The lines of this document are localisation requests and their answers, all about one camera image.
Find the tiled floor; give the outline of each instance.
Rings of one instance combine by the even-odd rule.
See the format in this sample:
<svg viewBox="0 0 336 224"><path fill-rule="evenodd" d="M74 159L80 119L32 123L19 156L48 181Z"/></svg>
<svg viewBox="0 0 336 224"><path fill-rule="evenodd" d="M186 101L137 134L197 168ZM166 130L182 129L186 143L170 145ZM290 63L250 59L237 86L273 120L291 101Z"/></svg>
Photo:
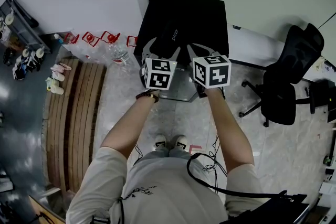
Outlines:
<svg viewBox="0 0 336 224"><path fill-rule="evenodd" d="M322 164L331 142L331 124L327 123L326 108L317 108L310 114L309 105L298 105L294 125L284 126L270 123L269 128L262 124L264 117L257 110L240 119L239 111L246 111L257 102L257 96L246 87L241 86L245 79L252 84L261 84L263 71L233 64L231 85L226 87L226 100L240 127L248 137L255 156L258 176L265 192L278 193L287 189L290 194L307 194L307 202L312 203L322 183L324 167ZM307 82L295 85L298 98L305 98L304 87ZM108 131L135 101L135 96L143 91L137 68L111 65L108 69L100 100L97 131L95 134L95 153ZM140 135L138 145L143 154L153 150L154 138L157 134L172 138L184 134L196 151L212 151L216 139L216 129L206 98L197 98L192 103L164 100L157 103ZM138 154L133 151L129 158L129 168L137 160ZM221 151L218 160L224 164ZM204 165L211 160L200 158ZM218 173L219 187L225 188L226 178ZM214 184L214 173L209 177Z"/></svg>

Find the gray floor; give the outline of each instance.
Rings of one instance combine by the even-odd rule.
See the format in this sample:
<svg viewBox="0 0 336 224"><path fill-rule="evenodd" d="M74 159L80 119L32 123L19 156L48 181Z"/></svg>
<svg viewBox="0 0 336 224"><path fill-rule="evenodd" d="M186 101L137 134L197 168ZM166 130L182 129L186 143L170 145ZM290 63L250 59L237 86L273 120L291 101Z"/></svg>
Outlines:
<svg viewBox="0 0 336 224"><path fill-rule="evenodd" d="M322 183L322 161L332 136L326 108L317 108L316 113L311 115L309 105L297 106L296 121L291 126L270 123L270 127L265 128L260 110L238 118L239 111L246 111L258 100L250 88L241 86L241 82L248 79L252 84L261 84L262 75L263 71L259 69L233 64L231 85L226 87L227 102L252 145L264 191L278 193L287 189L290 194L307 194L306 201L312 203ZM307 85L304 81L295 85L297 99L306 97L304 87ZM133 104L135 96L142 91L134 65L109 67L100 100L94 153L108 131ZM192 153L211 151L216 129L208 100L197 98L192 103L186 103L161 99L153 107L138 141L143 154L153 150L154 138L159 133L168 139L176 134L186 135L190 145L201 147L192 148ZM217 157L224 164L220 151ZM133 151L128 161L129 168L137 158L137 152ZM201 158L201 162L209 164L208 159ZM210 173L209 177L214 182L214 173ZM218 184L225 188L224 175L219 175Z"/></svg>
<svg viewBox="0 0 336 224"><path fill-rule="evenodd" d="M0 162L15 187L14 191L0 193L0 201L9 201L25 221L35 216L27 195L38 196L47 185L43 175L41 128L47 94L45 79L50 75L59 46L52 48L54 53L45 56L40 72L28 73L22 81L13 80L13 66L0 64L0 110L4 113ZM4 50L0 45L1 56Z"/></svg>

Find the black box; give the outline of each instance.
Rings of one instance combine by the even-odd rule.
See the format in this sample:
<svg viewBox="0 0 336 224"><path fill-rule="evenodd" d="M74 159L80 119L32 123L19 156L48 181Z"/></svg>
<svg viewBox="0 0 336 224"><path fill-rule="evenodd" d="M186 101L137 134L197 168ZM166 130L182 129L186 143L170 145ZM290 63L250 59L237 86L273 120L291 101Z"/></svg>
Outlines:
<svg viewBox="0 0 336 224"><path fill-rule="evenodd" d="M229 54L225 4L219 0L150 0L134 50L139 63L144 46L156 37L150 52L171 58L181 47L177 63L190 63L186 45L201 44ZM207 50L193 46L197 56L209 56Z"/></svg>

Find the shoe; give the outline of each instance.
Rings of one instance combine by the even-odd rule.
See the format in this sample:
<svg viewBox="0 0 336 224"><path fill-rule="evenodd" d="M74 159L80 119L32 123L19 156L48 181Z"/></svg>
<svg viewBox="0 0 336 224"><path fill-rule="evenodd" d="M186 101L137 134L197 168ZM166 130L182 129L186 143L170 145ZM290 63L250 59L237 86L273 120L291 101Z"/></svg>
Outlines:
<svg viewBox="0 0 336 224"><path fill-rule="evenodd" d="M188 144L187 137L185 135L179 135L176 139L175 147L179 146L181 149L185 150Z"/></svg>
<svg viewBox="0 0 336 224"><path fill-rule="evenodd" d="M155 138L155 148L158 147L166 147L167 146L167 139L163 134L158 134Z"/></svg>

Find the red object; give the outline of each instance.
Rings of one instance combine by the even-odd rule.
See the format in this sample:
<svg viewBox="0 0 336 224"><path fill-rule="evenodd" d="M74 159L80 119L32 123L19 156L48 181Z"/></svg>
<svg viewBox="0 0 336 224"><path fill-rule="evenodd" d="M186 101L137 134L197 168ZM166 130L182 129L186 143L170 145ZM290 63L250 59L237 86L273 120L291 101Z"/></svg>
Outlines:
<svg viewBox="0 0 336 224"><path fill-rule="evenodd" d="M193 148L198 148L200 150L202 149L201 146L190 145L190 147L189 147L189 153L191 153L191 151L193 150Z"/></svg>
<svg viewBox="0 0 336 224"><path fill-rule="evenodd" d="M105 43L113 44L115 43L120 36L120 33L118 33L116 36L111 34L110 32L105 31L101 37L100 40L104 41Z"/></svg>
<svg viewBox="0 0 336 224"><path fill-rule="evenodd" d="M136 46L133 46L133 45L128 45L129 41L130 41L130 37L133 37L133 36L128 36L127 37L127 42L126 42L126 46L127 47L136 47ZM138 41L138 37L134 37L135 38L135 44L137 43Z"/></svg>
<svg viewBox="0 0 336 224"><path fill-rule="evenodd" d="M94 47L95 45L97 45L99 41L99 37L95 37L90 32L86 32L84 36L82 37L82 40L84 40L85 42L87 42L88 44Z"/></svg>
<svg viewBox="0 0 336 224"><path fill-rule="evenodd" d="M75 44L79 38L79 35L74 36L72 33L67 33L64 38L64 42L66 42L67 38L69 38L68 43Z"/></svg>

